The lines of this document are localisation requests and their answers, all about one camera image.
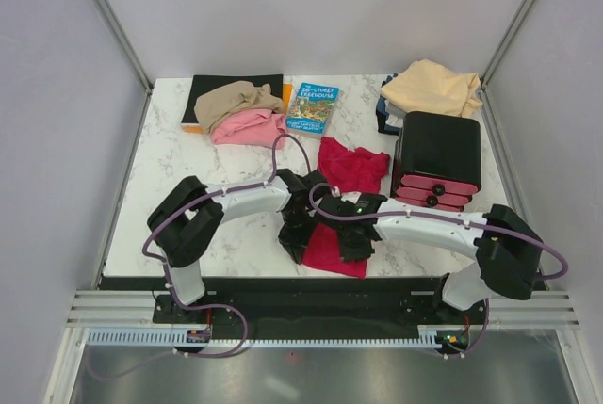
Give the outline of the blue illustrated paperback book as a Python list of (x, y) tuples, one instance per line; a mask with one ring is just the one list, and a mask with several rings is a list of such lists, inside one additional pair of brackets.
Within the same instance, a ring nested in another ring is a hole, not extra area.
[(321, 138), (338, 100), (339, 88), (301, 83), (288, 106), (285, 126), (289, 133)]

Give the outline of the black pink drawer organizer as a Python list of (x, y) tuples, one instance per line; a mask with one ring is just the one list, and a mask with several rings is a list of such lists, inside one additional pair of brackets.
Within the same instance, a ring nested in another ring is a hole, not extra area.
[(406, 114), (395, 146), (390, 196), (457, 212), (480, 190), (480, 124), (429, 112)]

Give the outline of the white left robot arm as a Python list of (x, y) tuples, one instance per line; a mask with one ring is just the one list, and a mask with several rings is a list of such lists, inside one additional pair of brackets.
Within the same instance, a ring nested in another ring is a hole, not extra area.
[(173, 309), (186, 322), (196, 322), (206, 312), (205, 287), (199, 260), (218, 228), (256, 213), (279, 213), (283, 226), (278, 241), (299, 264), (309, 246), (317, 222), (310, 215), (309, 192), (326, 178), (317, 170), (300, 176), (278, 169), (265, 182), (229, 187), (207, 186), (195, 176), (184, 178), (147, 218), (151, 243), (163, 251), (159, 260), (176, 299)]

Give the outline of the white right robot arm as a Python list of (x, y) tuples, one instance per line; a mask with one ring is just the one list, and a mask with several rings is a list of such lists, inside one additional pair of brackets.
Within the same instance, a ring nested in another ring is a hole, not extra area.
[(351, 202), (313, 191), (310, 207), (342, 234), (344, 252), (363, 253), (374, 242), (409, 241), (450, 250), (471, 260), (447, 273), (432, 298), (433, 315), (453, 322), (474, 304), (494, 296), (529, 300), (538, 281), (544, 244), (511, 208), (487, 213), (450, 213), (413, 206), (377, 194)]

